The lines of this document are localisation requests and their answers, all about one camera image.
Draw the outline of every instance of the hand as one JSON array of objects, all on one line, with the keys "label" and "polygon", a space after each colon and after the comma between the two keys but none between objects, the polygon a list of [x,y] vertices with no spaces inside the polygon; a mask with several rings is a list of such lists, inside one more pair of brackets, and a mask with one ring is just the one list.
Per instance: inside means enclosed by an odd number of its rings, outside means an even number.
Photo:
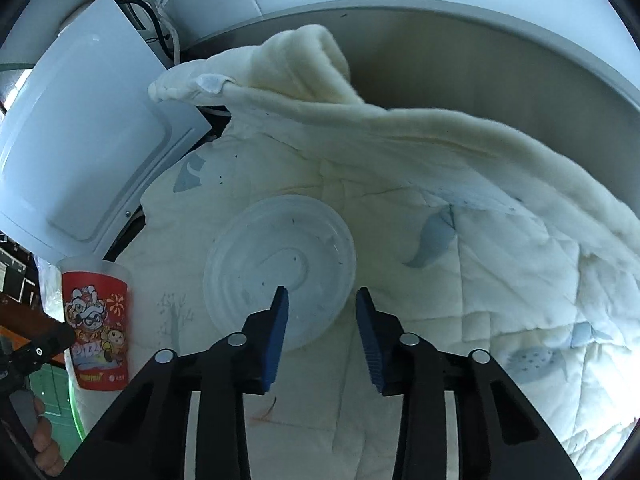
[{"label": "hand", "polygon": [[[42,415],[45,412],[44,402],[37,397],[34,400],[36,413]],[[51,423],[48,418],[43,416],[38,418],[38,426],[33,434],[33,447],[35,447],[38,455],[36,457],[36,466],[49,476],[58,476],[62,473],[65,461],[60,456],[60,446],[55,440],[51,439]]]}]

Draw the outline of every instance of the cartoon character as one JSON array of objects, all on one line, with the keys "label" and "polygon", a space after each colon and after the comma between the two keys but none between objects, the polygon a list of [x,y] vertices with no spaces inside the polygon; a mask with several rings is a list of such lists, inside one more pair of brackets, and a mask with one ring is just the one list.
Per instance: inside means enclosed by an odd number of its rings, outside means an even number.
[{"label": "cartoon character", "polygon": [[127,342],[124,332],[116,328],[102,331],[102,348],[104,349],[104,359],[108,363],[115,360],[120,364],[124,360],[127,350]]},{"label": "cartoon character", "polygon": [[65,304],[67,322],[74,328],[95,333],[101,329],[107,318],[107,309],[93,285],[75,288],[71,301]]}]

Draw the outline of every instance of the white appliance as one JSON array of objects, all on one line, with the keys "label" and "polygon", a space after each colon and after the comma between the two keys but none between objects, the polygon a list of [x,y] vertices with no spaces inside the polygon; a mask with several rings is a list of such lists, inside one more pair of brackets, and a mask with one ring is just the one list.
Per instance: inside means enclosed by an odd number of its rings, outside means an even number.
[{"label": "white appliance", "polygon": [[49,262],[103,257],[148,185],[209,123],[153,103],[164,66],[114,0],[96,0],[47,49],[0,123],[0,230]]}]

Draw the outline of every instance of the cup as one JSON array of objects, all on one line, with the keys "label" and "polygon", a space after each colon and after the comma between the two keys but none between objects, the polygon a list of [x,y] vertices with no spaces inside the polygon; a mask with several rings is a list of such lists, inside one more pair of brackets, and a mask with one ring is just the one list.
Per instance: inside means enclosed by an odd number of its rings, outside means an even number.
[{"label": "cup", "polygon": [[86,390],[123,390],[129,383],[129,271],[91,256],[66,258],[58,268],[65,320],[76,331],[70,351],[78,385]]}]

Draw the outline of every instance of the silver screw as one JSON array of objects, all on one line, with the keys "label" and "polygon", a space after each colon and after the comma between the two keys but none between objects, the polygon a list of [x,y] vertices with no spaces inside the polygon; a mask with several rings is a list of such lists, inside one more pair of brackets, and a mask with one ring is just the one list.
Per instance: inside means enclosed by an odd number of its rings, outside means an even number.
[{"label": "silver screw", "polygon": [[489,352],[486,352],[485,350],[474,350],[471,354],[471,358],[481,365],[485,365],[491,360]]},{"label": "silver screw", "polygon": [[164,350],[161,350],[156,354],[156,363],[160,363],[161,365],[163,365],[171,362],[173,358],[174,353],[171,352],[171,350],[167,350],[165,348]]},{"label": "silver screw", "polygon": [[226,342],[231,346],[242,346],[246,343],[246,336],[242,332],[236,332],[230,335]]},{"label": "silver screw", "polygon": [[405,346],[416,346],[420,338],[412,332],[405,332],[400,336],[400,342]]}]

